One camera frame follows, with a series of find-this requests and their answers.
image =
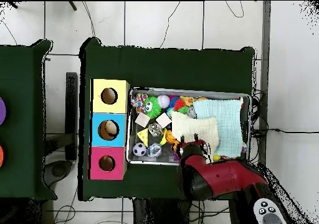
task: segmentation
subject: white controller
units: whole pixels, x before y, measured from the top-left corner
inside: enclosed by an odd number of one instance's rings
[[[256,201],[254,213],[258,224],[287,224],[278,206],[267,198]]]

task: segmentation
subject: metal tray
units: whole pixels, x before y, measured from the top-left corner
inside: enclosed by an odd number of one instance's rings
[[[243,141],[247,144],[247,150],[242,153],[241,159],[249,158],[249,146],[250,146],[250,124],[251,124],[251,112],[252,112],[252,98],[250,95],[242,93],[224,93],[224,92],[213,92],[213,91],[195,91],[195,90],[172,90],[165,88],[131,88],[128,99],[131,101],[132,96],[137,93],[146,93],[149,96],[159,96],[159,95],[177,95],[177,96],[191,96],[191,97],[206,97],[211,100],[231,100],[239,97],[243,97],[244,106],[240,111],[240,123],[242,126],[242,137]],[[139,137],[136,135],[138,132],[144,130],[145,128],[136,124],[134,120],[137,117],[135,109],[129,103],[128,107],[128,131],[126,136],[126,159],[132,164],[157,164],[166,166],[177,166],[178,163],[173,161],[173,152],[171,150],[171,144],[164,144],[162,146],[162,154],[157,157],[142,156],[138,157],[133,154],[133,146],[141,142]],[[150,133],[148,136],[148,145],[153,143],[159,143],[162,137],[153,137]]]

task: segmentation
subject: pink box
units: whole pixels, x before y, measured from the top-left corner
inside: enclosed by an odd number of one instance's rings
[[[92,146],[91,169],[89,171],[91,180],[123,180],[125,172],[126,159],[124,147]]]

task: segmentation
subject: blue box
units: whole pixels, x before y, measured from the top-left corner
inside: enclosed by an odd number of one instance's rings
[[[118,134],[112,140],[104,140],[98,134],[102,121],[112,120],[118,125]],[[92,146],[123,147],[126,138],[126,114],[94,113],[92,119]]]

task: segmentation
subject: purple circle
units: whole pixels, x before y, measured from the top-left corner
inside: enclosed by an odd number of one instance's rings
[[[6,117],[6,105],[0,97],[0,125],[3,124],[4,118]]]

